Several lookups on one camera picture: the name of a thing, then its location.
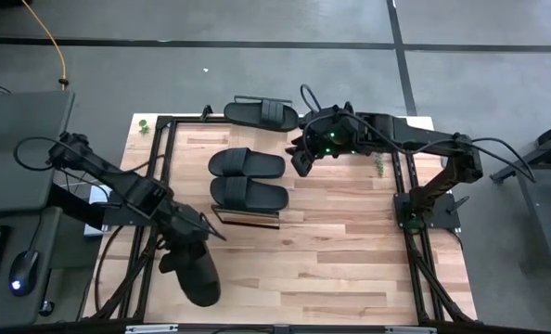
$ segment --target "black slipper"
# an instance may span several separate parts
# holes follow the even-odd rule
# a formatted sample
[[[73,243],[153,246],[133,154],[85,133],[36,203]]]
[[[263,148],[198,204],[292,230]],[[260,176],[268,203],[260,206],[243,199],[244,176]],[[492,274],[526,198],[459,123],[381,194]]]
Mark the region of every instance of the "black slipper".
[[[255,103],[228,103],[224,117],[231,123],[276,132],[289,132],[298,126],[298,113],[272,100]]]
[[[229,148],[214,154],[208,169],[215,176],[278,178],[286,171],[286,162],[277,155]]]
[[[288,191],[244,176],[218,177],[211,181],[213,200],[225,209],[276,212],[288,206]]]

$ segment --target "slide sandal strap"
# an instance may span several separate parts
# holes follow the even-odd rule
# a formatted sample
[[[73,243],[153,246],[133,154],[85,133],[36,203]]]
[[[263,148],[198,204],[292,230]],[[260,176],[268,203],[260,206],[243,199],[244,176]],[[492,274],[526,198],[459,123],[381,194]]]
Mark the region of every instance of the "slide sandal strap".
[[[248,148],[229,148],[224,157],[222,172],[224,176],[236,176],[242,174],[242,167],[245,164]]]
[[[266,125],[282,126],[284,124],[284,105],[271,100],[263,100],[260,120]]]
[[[224,192],[224,206],[228,209],[247,208],[247,178],[245,176],[227,177]]]

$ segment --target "desk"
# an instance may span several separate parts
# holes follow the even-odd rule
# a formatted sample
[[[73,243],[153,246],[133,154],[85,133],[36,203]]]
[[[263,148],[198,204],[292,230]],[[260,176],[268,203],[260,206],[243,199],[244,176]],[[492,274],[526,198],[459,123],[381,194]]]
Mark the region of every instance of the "desk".
[[[157,116],[134,115],[123,169],[147,161],[153,134],[140,134],[137,124],[147,120],[154,129]],[[427,117],[408,121],[412,126],[431,128]],[[208,308],[191,304],[175,274],[158,271],[161,254],[157,253],[146,322],[416,323],[404,235],[394,221],[391,199],[396,189],[391,156],[383,156],[381,177],[372,157],[348,155],[318,161],[308,177],[300,178],[284,152],[299,133],[280,134],[230,124],[178,125],[170,186],[176,200],[205,212],[228,238],[227,242],[216,238],[208,242],[222,282],[222,298]],[[280,213],[280,230],[220,225],[211,214],[213,176],[208,172],[208,161],[220,150],[237,147],[280,154],[288,162],[281,179],[266,181],[289,192],[289,206]],[[438,157],[426,154],[416,155],[416,167],[422,185],[442,168]],[[409,181],[404,181],[409,188]],[[103,301],[124,276],[133,231],[124,228],[109,250],[102,268]],[[431,230],[430,240],[440,281],[462,310],[475,318],[463,254],[455,237],[444,230]],[[94,312],[93,290],[84,315]],[[432,314],[427,284],[423,290]],[[132,305],[138,291],[134,289]]]

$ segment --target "wooden tabletop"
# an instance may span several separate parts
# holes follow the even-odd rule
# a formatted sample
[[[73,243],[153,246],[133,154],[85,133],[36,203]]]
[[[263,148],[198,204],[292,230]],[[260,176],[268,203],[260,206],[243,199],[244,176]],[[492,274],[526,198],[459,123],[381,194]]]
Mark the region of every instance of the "wooden tabletop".
[[[147,120],[153,129],[157,116],[134,115],[123,169],[147,161],[153,132],[142,135],[137,124]],[[412,126],[432,128],[428,117],[407,120]],[[222,282],[222,297],[207,308],[189,302],[176,275],[158,271],[158,253],[146,322],[416,323],[404,236],[396,226],[391,200],[396,192],[391,156],[383,155],[382,176],[373,157],[346,155],[317,161],[309,176],[300,178],[284,152],[299,134],[298,130],[280,134],[230,124],[178,125],[170,186],[176,200],[205,212],[228,239],[211,238],[208,242]],[[213,176],[208,172],[208,161],[223,149],[239,147],[282,155],[288,162],[282,178],[265,181],[284,186],[289,193],[289,206],[280,213],[280,230],[222,225],[211,214]],[[438,157],[418,154],[416,168],[424,185],[442,166]],[[409,181],[404,182],[409,189]],[[124,228],[110,247],[102,268],[102,302],[125,274],[133,233],[132,228]],[[462,310],[475,318],[458,242],[444,230],[431,230],[430,240],[438,278]],[[432,314],[428,285],[423,284],[422,289]],[[84,315],[94,312],[93,291],[90,288]],[[136,284],[133,307],[138,291]]]

